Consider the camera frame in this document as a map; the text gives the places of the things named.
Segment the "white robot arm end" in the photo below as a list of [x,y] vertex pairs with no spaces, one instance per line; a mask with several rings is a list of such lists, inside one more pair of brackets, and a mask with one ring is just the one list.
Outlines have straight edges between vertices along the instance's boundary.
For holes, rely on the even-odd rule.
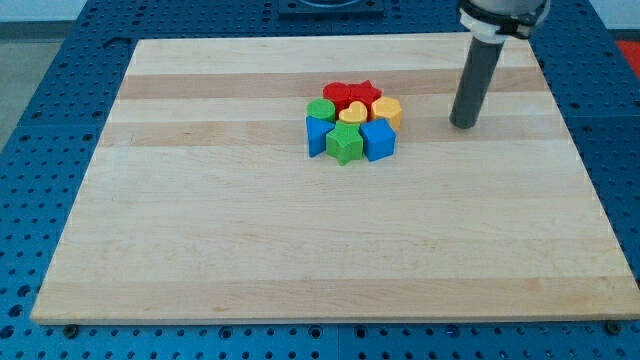
[[528,40],[551,9],[550,0],[459,0],[461,24],[475,39],[489,44],[509,37]]

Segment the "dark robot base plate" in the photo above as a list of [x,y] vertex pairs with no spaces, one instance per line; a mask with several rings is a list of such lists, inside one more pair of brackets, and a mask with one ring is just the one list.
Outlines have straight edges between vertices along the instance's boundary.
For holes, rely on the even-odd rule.
[[384,0],[276,0],[280,18],[318,16],[383,15]]

